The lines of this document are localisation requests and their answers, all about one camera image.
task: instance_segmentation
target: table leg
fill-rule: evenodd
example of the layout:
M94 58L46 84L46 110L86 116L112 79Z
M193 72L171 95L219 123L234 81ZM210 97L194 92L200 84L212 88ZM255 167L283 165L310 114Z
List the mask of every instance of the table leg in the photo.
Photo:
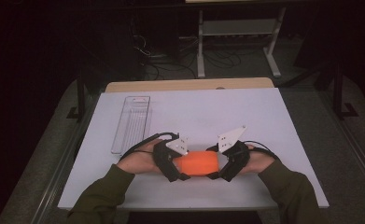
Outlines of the table leg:
M272 35L272 40L270 41L269 45L267 47L263 48L264 54L266 55L266 59L267 59L267 63L270 66L270 69L272 69L273 72L273 76L274 77L281 77L281 73L278 69L277 64L275 63L274 57L273 57L273 50L274 50L274 46L275 46L275 41L278 38L278 34L280 32L280 28L281 28L281 24L282 24L282 20L284 18L285 15L285 7L282 7L278 13L278 18L275 21L274 24L274 29L273 29L273 35Z
M203 12L199 15L199 52L197 53L197 77L204 78L204 57L203 57Z

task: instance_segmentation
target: white table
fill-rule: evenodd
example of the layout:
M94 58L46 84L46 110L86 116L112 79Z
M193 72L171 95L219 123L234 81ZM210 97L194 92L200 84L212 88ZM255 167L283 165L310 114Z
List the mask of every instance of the white table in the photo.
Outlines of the white table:
M103 93L59 201L60 208L72 208L82 191L103 177L119 159L110 151L127 96L150 96L150 134L180 133L189 138L190 150L211 147L217 142L218 134L246 125L240 140L261 142L288 168L307 175L319 206L329 206L279 90L264 88ZM219 158L224 164L225 158ZM170 183L162 175L148 174L135 177L119 209L186 211L274 207L276 204L256 175L237 176L232 182L193 177Z

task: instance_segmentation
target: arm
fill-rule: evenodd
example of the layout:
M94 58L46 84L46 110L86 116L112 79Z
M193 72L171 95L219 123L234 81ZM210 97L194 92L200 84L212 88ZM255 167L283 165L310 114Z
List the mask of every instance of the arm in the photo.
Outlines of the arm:
M136 174L159 172L152 155L156 139L124 160L113 164L107 174L86 188L68 213L67 223L113 223L116 206L124 202L124 195Z
M67 223L113 223L116 206L124 202L133 178L133 174L113 164L103 178L83 191L68 213Z
M290 171L281 161L260 152L251 152L250 157L241 174L258 174L278 204L282 224L329 223L322 216L313 186L305 175Z

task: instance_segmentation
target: clear plastic box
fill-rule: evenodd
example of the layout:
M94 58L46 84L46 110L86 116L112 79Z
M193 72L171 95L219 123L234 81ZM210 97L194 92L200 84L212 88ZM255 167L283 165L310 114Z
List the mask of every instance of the clear plastic box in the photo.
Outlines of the clear plastic box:
M150 116L149 96L126 97L111 152L122 156L129 148L147 138Z

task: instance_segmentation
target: forearm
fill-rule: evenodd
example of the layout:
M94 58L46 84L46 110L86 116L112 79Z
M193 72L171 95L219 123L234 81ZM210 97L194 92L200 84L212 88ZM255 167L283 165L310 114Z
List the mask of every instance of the forearm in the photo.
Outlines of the forearm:
M320 213L313 186L305 175L275 161L259 177L278 204L282 224L329 223Z
M112 223L116 206L124 202L134 175L112 165L108 173L80 195L68 214L67 223Z

